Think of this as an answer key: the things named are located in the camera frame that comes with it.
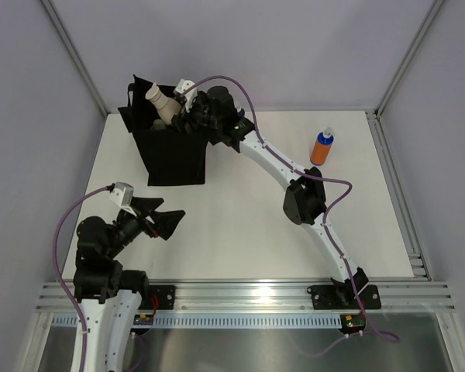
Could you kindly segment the pale green round bottle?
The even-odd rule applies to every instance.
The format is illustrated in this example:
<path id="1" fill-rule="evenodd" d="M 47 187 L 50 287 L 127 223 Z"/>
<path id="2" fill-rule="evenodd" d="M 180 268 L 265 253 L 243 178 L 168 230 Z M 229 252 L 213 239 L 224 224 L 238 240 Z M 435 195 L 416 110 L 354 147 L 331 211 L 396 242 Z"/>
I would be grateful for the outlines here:
<path id="1" fill-rule="evenodd" d="M 165 122 L 161 119 L 156 119 L 153 121 L 153 125 L 151 126 L 151 130 L 153 131 L 159 131 L 159 130 L 165 130 L 167 128 L 167 125 Z"/>

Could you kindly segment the orange spray bottle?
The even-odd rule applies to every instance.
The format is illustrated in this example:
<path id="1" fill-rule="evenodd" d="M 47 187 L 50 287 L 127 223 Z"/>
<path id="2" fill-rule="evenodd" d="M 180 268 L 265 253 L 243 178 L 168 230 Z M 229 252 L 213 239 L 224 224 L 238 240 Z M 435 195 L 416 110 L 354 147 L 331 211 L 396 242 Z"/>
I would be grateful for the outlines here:
<path id="1" fill-rule="evenodd" d="M 334 142 L 334 133 L 332 128 L 327 127 L 322 132 L 317 135 L 315 144 L 312 149 L 310 156 L 310 161 L 315 166 L 321 166 L 325 163 L 329 151 L 331 150 L 332 144 Z"/>
<path id="2" fill-rule="evenodd" d="M 235 102 L 234 102 L 234 105 L 235 105 L 235 109 L 236 109 L 237 115 L 238 115 L 239 117 L 243 117 L 243 116 L 245 115 L 245 110 L 244 110 L 243 107 L 241 106 L 240 102 L 235 101 Z"/>

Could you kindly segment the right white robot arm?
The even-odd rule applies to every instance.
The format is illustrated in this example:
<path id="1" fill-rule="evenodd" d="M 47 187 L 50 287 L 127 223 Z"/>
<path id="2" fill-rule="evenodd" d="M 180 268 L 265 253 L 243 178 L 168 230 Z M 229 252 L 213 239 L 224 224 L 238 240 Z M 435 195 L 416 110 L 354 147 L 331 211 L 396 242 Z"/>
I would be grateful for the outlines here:
<path id="1" fill-rule="evenodd" d="M 179 129 L 203 129 L 211 143 L 224 143 L 250 158 L 272 176 L 284 190 L 283 211 L 315 242 L 331 275 L 332 288 L 321 300 L 336 308 L 363 307 L 367 275 L 344 249 L 326 204 L 326 178 L 319 169 L 303 169 L 277 151 L 258 129 L 256 117 L 247 118 L 235 105 L 228 88 L 198 90 L 196 83 L 182 80 L 174 90 L 183 105 L 173 121 Z"/>

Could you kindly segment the beige pump bottle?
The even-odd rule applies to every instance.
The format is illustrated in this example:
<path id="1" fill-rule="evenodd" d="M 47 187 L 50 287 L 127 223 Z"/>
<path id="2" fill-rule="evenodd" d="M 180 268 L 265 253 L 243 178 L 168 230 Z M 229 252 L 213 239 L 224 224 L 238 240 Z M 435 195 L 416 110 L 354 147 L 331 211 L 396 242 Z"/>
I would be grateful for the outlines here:
<path id="1" fill-rule="evenodd" d="M 145 99 L 157 110 L 160 119 L 167 125 L 172 124 L 172 118 L 179 114 L 181 105 L 174 98 L 166 96 L 156 83 L 145 94 Z"/>

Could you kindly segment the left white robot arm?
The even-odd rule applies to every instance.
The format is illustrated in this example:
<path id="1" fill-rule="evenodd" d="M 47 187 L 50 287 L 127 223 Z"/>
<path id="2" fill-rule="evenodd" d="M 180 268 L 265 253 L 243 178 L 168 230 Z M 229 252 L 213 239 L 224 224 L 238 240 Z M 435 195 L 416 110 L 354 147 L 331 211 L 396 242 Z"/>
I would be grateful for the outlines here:
<path id="1" fill-rule="evenodd" d="M 152 285 L 143 270 L 126 270 L 116 257 L 138 236 L 167 240 L 183 210 L 159 212 L 162 198 L 133 198 L 107 223 L 98 216 L 77 227 L 74 306 L 78 324 L 73 371 L 121 371 L 136 313 L 174 307 L 173 285 Z"/>

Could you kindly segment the black canvas bag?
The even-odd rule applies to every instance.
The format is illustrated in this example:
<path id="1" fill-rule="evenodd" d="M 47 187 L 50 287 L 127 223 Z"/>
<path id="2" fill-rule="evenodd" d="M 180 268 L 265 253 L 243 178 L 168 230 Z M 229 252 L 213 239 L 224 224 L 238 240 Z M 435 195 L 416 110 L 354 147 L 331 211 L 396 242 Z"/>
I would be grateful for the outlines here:
<path id="1" fill-rule="evenodd" d="M 127 105 L 119 113 L 133 136 L 149 186 L 185 186 L 205 183 L 206 148 L 204 132 L 183 133 L 172 126 L 153 129 L 157 110 L 145 99 L 152 82 L 134 76 L 127 87 Z"/>

